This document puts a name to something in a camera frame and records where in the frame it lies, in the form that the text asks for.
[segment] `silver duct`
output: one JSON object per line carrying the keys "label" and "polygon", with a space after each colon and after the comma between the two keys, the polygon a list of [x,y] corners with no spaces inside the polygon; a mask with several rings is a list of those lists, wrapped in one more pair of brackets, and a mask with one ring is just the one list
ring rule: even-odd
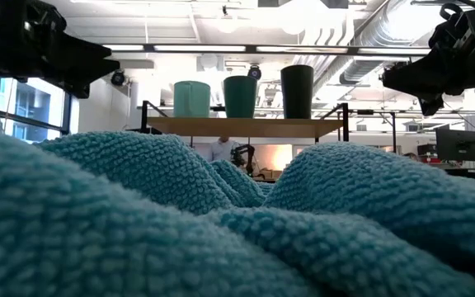
{"label": "silver duct", "polygon": [[[408,0],[390,0],[378,12],[368,26],[356,36],[353,46],[408,46],[432,30],[443,20],[439,18],[438,7],[412,6]],[[420,13],[425,17],[419,20]],[[324,83],[329,82],[342,69],[340,82],[356,84],[368,73],[376,69],[383,61],[354,60],[352,57],[337,57],[321,73],[315,82],[315,92]]]}

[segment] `white shirt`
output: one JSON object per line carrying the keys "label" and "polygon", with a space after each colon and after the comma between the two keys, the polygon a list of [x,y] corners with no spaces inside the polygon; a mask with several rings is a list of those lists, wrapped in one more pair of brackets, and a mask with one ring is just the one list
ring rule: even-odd
{"label": "white shirt", "polygon": [[235,149],[239,144],[233,140],[229,140],[226,143],[216,141],[210,145],[210,153],[208,156],[208,161],[217,161],[217,160],[227,160],[230,161],[232,156],[230,152],[232,149]]}

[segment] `shelf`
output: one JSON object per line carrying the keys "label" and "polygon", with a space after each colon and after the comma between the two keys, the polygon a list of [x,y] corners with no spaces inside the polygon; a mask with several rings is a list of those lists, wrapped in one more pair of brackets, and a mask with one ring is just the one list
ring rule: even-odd
{"label": "shelf", "polygon": [[148,125],[180,136],[318,138],[341,128],[342,121],[149,117]]}

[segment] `computer monitor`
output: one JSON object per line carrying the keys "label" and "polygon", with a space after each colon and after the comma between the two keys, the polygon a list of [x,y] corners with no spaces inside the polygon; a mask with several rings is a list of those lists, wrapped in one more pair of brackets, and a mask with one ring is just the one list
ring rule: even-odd
{"label": "computer monitor", "polygon": [[475,161],[475,131],[439,130],[437,158],[448,161]]}

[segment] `crumpled towel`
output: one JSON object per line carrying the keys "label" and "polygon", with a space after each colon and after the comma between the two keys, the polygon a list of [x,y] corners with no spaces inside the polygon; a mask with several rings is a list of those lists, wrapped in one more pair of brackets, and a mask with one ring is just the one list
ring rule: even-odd
{"label": "crumpled towel", "polygon": [[474,180],[343,143],[270,191],[238,172],[171,135],[0,135],[0,296],[475,296]]}

